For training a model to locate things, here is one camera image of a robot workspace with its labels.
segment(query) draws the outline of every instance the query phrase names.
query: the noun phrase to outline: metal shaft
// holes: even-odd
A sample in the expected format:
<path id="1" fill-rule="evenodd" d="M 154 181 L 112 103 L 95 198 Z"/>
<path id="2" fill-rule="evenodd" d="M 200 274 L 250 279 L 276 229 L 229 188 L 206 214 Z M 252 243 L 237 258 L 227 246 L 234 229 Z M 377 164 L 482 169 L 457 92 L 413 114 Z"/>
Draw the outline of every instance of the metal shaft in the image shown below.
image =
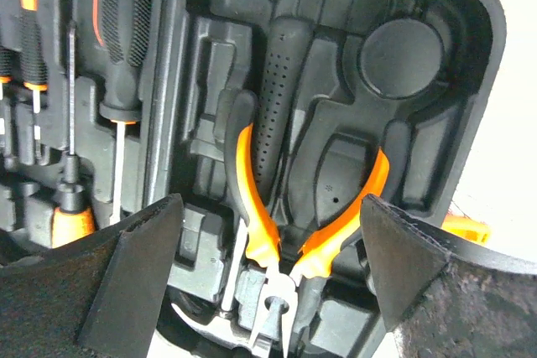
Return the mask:
<path id="1" fill-rule="evenodd" d="M 35 155 L 41 159 L 41 127 L 37 124 L 37 115 L 41 112 L 41 93 L 32 91 L 32 102 L 34 108 L 34 143 Z"/>
<path id="2" fill-rule="evenodd" d="M 227 277 L 224 296 L 222 297 L 222 305 L 220 307 L 224 312 L 230 312 L 233 308 L 233 299 L 235 297 L 235 290 L 237 289 L 239 269 L 241 268 L 241 260 L 244 255 L 244 250 L 246 249 L 247 240 L 248 229 L 246 223 L 241 218 L 238 222 L 237 237 L 235 238 L 235 245 L 233 246 L 232 265 L 229 269 L 229 276 Z"/>
<path id="3" fill-rule="evenodd" d="M 125 122 L 117 123 L 116 166 L 114 167 L 114 193 L 110 225 L 121 220 L 121 190 L 123 185 L 123 165 L 125 163 Z"/>
<path id="4" fill-rule="evenodd" d="M 3 100 L 3 83 L 0 83 L 0 101 Z M 3 117 L 0 117 L 0 136 L 6 134 L 6 125 L 3 120 Z"/>
<path id="5" fill-rule="evenodd" d="M 69 155 L 75 155 L 75 49 L 76 25 L 70 23 L 69 27 Z"/>

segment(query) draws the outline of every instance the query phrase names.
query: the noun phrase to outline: pliers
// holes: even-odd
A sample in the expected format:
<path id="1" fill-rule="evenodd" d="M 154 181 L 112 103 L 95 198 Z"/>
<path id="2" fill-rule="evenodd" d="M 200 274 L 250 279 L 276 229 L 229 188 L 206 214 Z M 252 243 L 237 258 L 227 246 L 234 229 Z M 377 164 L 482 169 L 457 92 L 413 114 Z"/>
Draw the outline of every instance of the pliers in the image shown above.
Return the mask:
<path id="1" fill-rule="evenodd" d="M 303 277 L 328 278 L 331 264 L 337 254 L 352 241 L 360 227 L 362 199 L 368 194 L 380 195 L 388 178 L 389 161 L 381 149 L 373 170 L 358 197 L 331 224 L 314 232 L 300 251 L 301 258 L 289 275 L 279 271 L 279 231 L 265 210 L 256 189 L 252 170 L 251 142 L 253 119 L 257 108 L 255 95 L 239 91 L 227 120 L 224 145 L 224 164 L 227 185 L 233 202 L 248 227 L 246 257 L 266 268 L 256 311 L 250 344 L 253 345 L 269 316 L 265 303 L 268 298 L 283 299 L 288 306 L 281 317 L 281 340 L 284 357 L 289 354 L 289 343 L 298 308 L 297 289 Z"/>

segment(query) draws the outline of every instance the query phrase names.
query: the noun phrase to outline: screwdriver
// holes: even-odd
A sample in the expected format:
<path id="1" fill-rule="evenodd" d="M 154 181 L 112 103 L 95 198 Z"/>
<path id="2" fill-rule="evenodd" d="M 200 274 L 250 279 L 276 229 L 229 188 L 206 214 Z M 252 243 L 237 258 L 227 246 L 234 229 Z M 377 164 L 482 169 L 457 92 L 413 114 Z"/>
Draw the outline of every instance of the screwdriver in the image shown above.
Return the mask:
<path id="1" fill-rule="evenodd" d="M 3 100 L 3 85 L 11 81 L 11 51 L 0 46 L 0 103 Z M 3 136 L 6 134 L 6 123 L 3 117 L 0 117 L 0 136 L 2 141 L 0 146 L 3 146 Z"/>
<path id="2" fill-rule="evenodd" d="M 152 0 L 94 0 L 93 28 L 107 49 L 107 80 L 103 117 L 117 124 L 116 161 L 110 224 L 121 220 L 121 193 L 127 125 L 142 117 L 138 99 L 140 68 L 147 53 Z"/>
<path id="3" fill-rule="evenodd" d="M 37 0 L 20 0 L 22 27 L 22 58 L 24 86 L 32 91 L 34 109 L 34 141 L 37 158 L 41 158 L 41 128 L 37 125 L 37 115 L 41 112 L 41 91 L 46 91 L 47 67 L 43 60 L 41 33 L 37 22 Z"/>
<path id="4" fill-rule="evenodd" d="M 95 232 L 91 208 L 84 197 L 80 182 L 80 159 L 75 151 L 75 62 L 76 26 L 71 21 L 68 33 L 69 44 L 69 118 L 67 127 L 68 150 L 65 155 L 63 178 L 58 185 L 60 206 L 56 207 L 52 219 L 52 247 L 63 246 Z"/>

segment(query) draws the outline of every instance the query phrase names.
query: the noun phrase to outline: black plastic tool case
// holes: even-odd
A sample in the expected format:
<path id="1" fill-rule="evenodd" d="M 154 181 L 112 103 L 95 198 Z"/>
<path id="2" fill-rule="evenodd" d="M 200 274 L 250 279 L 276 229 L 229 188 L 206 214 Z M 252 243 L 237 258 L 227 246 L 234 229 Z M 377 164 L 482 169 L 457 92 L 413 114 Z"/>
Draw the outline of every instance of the black plastic tool case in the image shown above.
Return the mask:
<path id="1" fill-rule="evenodd" d="M 19 52 L 18 0 L 1 2 L 2 46 Z M 50 77 L 39 115 L 45 166 L 33 158 L 30 94 L 16 70 L 5 90 L 0 115 L 11 151 L 0 176 L 3 260 L 8 250 L 20 256 L 50 247 L 67 134 L 70 18 L 78 27 L 76 151 L 97 223 L 107 224 L 115 140 L 112 124 L 98 114 L 106 53 L 93 33 L 91 3 L 39 0 Z M 171 304 L 203 324 L 222 297 L 238 220 L 222 154 L 236 91 L 259 96 L 254 169 L 281 225 L 286 270 L 307 236 L 356 197 L 379 147 L 390 161 L 383 197 L 441 224 L 506 36 L 498 0 L 153 0 L 151 28 L 138 89 L 143 120 L 128 133 L 122 205 L 129 213 L 182 194 L 185 223 L 159 331 L 207 357 L 248 353 L 193 330 Z M 262 282 L 255 264 L 244 267 L 232 318 L 242 329 L 251 329 Z M 373 293 L 358 241 L 334 261 L 331 279 L 303 282 L 292 351 L 371 356 L 384 334 Z M 277 351 L 275 317 L 263 334 Z"/>

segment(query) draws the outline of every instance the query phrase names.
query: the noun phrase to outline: black rubber grip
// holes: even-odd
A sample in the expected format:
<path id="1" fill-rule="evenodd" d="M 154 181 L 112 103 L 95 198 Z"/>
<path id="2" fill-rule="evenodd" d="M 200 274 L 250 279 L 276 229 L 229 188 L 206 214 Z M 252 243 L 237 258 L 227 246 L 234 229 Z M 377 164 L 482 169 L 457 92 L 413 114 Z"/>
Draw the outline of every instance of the black rubber grip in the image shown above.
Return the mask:
<path id="1" fill-rule="evenodd" d="M 33 10 L 22 10 L 21 37 L 23 52 L 21 69 L 23 81 L 37 86 L 47 84 L 47 66 L 43 60 L 41 30 L 37 22 L 37 13 Z"/>
<path id="2" fill-rule="evenodd" d="M 253 126 L 253 173 L 266 204 L 313 25 L 293 18 L 276 19 L 268 33 L 259 114 Z"/>
<path id="3" fill-rule="evenodd" d="M 0 46 L 0 77 L 11 77 L 13 52 Z"/>
<path id="4" fill-rule="evenodd" d="M 247 218 L 248 213 L 242 203 L 237 177 L 237 142 L 245 127 L 252 124 L 257 100 L 251 91 L 240 90 L 235 97 L 226 125 L 224 142 L 224 169 L 226 170 L 227 188 L 233 204 L 241 217 Z"/>
<path id="5" fill-rule="evenodd" d="M 98 26 L 109 54 L 107 91 L 100 113 L 111 120 L 140 120 L 139 71 L 147 54 L 152 0 L 98 0 Z"/>

